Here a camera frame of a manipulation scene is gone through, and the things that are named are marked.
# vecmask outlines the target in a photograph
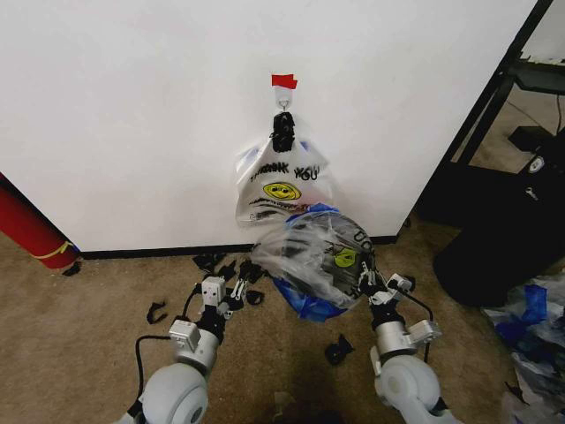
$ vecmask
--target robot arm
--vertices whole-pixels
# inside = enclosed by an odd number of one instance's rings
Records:
[[[201,319],[177,317],[169,329],[176,363],[157,370],[143,394],[115,424],[198,424],[207,410],[207,378],[222,343],[225,322],[243,307],[248,280],[240,278],[233,291],[225,281],[209,276],[201,284]]]
[[[386,284],[365,269],[360,289],[369,297],[377,345],[370,356],[375,389],[383,404],[400,412],[408,424],[460,423],[441,400],[434,371],[413,355],[423,344],[441,336],[437,324],[423,320],[406,328],[396,304],[413,289],[413,283],[394,274]]]

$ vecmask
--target beige carpet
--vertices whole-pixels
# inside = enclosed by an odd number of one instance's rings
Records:
[[[486,318],[461,307],[442,291],[432,258],[456,234],[449,227],[413,222],[395,245],[378,246],[385,276],[415,276],[416,296],[435,312],[444,336],[434,342],[430,363],[454,414],[467,423],[498,422],[505,381],[514,381],[509,353]],[[6,237],[0,237],[0,421],[8,423],[109,423],[132,403],[137,388],[133,343],[142,334],[166,334],[185,296],[202,273],[187,256],[84,261],[73,277],[45,269]],[[229,258],[243,255],[232,255]],[[373,389],[368,352],[373,345],[365,302],[326,324],[300,321],[267,279],[267,294],[228,322],[209,381],[204,422],[268,423],[274,393],[285,391],[308,422],[324,409],[348,424],[400,423]],[[166,299],[169,318],[148,325],[152,301]],[[191,307],[196,318],[195,305]],[[407,322],[426,317],[404,301]],[[331,367],[325,347],[343,333],[355,347]],[[147,374],[171,362],[168,342],[146,341]]]

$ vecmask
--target yellow smiley face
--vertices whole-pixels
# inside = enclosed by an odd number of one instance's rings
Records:
[[[273,183],[263,187],[263,191],[269,197],[278,201],[295,201],[302,193],[295,186],[289,183]]]
[[[339,268],[348,268],[355,263],[356,256],[357,252],[346,247],[334,256],[335,265]]]

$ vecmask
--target red tube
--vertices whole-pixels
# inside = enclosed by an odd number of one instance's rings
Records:
[[[0,184],[0,231],[47,268],[66,267],[79,256],[77,249],[51,223],[11,193],[5,184]]]

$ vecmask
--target plastic bag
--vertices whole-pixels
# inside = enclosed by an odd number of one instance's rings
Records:
[[[262,237],[251,259],[271,274],[300,317],[313,321],[353,307],[363,264],[374,269],[373,243],[365,231],[322,204]]]
[[[540,422],[565,422],[558,414],[565,407],[565,274],[533,278],[509,291],[504,307],[483,311],[514,350],[520,388],[532,397],[526,399],[528,407],[514,401],[504,407],[519,420],[535,416],[544,418]]]
[[[271,138],[237,161],[239,223],[285,221],[318,202],[331,203],[328,162],[311,143],[295,142],[292,116],[275,117]]]

